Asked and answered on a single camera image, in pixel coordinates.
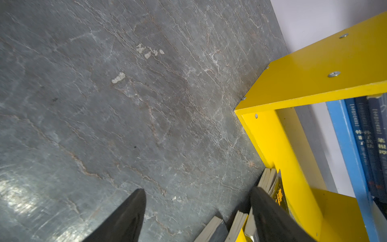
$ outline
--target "yellow shelf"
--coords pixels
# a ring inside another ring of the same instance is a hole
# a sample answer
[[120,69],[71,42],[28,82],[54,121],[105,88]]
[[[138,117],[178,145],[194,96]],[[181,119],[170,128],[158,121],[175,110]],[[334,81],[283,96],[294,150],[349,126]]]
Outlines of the yellow shelf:
[[[281,169],[293,215],[317,241],[368,236],[356,199],[325,191],[292,107],[387,92],[386,30],[387,12],[271,62],[235,109],[265,166]],[[341,74],[329,78],[334,71]]]

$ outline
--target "screw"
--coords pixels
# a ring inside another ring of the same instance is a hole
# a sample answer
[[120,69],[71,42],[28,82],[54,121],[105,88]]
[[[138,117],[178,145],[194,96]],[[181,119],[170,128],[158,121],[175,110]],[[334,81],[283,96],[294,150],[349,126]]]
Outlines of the screw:
[[340,75],[340,73],[341,73],[341,72],[339,72],[339,71],[334,71],[334,72],[330,73],[330,74],[328,75],[328,77],[335,77],[335,76]]
[[348,35],[349,35],[348,33],[343,34],[342,36],[339,37],[339,39],[342,39],[342,38],[344,38],[344,37],[347,37]]

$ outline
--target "stack of books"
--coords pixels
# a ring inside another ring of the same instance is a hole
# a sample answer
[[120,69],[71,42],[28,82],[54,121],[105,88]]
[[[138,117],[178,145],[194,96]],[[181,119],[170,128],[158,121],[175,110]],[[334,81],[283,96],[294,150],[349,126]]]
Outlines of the stack of books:
[[387,94],[345,99],[371,195],[387,202]]
[[[258,187],[272,197],[272,199],[289,212],[286,202],[281,171],[266,168],[258,182]],[[216,216],[207,224],[194,242],[258,242],[259,237],[255,225],[253,209],[250,213],[238,211],[235,215],[230,232],[227,231],[224,221]]]

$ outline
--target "book spine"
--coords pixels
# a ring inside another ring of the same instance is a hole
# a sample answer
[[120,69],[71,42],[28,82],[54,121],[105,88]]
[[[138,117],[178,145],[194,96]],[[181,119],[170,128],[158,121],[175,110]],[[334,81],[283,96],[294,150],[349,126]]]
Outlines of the book spine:
[[359,115],[356,109],[355,99],[348,98],[348,99],[345,99],[344,101],[347,107],[349,121],[352,126],[353,135],[355,136],[356,146],[358,148],[360,162],[364,170],[364,175],[367,180],[368,188],[372,196],[379,197],[379,194],[375,186],[375,179],[373,178],[373,174],[372,174],[372,168],[370,165],[368,152],[365,145],[366,144],[365,138],[363,135],[363,131],[361,130],[361,127],[360,127]]
[[384,186],[384,177],[380,163],[377,142],[373,132],[368,100],[365,96],[355,98],[355,104],[359,115],[360,127],[366,142],[368,159],[372,169],[372,175],[375,179],[375,187],[378,191],[378,198],[387,202],[387,193]]
[[375,147],[378,150],[380,164],[384,177],[384,187],[387,183],[387,147],[384,124],[380,110],[380,102],[378,98],[368,98],[368,107],[370,109],[373,132],[375,133]]

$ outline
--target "gray marble floor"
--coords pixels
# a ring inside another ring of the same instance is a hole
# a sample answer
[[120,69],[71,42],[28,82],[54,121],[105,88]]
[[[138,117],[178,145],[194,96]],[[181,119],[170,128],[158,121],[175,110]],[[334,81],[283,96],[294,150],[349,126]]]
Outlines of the gray marble floor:
[[0,240],[81,241],[139,187],[142,242],[227,220],[263,169],[234,107],[285,54],[269,0],[0,1]]

